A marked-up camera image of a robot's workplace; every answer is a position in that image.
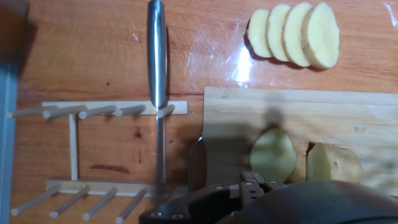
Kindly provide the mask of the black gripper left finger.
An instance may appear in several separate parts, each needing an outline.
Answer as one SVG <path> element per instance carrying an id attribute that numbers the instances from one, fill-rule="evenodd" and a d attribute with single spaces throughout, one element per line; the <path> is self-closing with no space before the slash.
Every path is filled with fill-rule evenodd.
<path id="1" fill-rule="evenodd" d="M 263 195 L 263 188 L 255 181 L 241 182 L 236 189 L 212 185 L 142 213 L 139 224 L 222 223 Z"/>

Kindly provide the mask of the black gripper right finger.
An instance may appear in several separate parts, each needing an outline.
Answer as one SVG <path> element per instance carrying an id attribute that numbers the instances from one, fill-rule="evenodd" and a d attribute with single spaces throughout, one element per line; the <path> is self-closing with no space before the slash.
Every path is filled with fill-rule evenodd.
<path id="1" fill-rule="evenodd" d="M 276 190 L 285 186 L 283 182 L 276 180 L 266 180 L 259 172 L 242 171 L 239 175 L 242 182 L 252 182 L 254 185 L 258 185 L 263 190 Z"/>

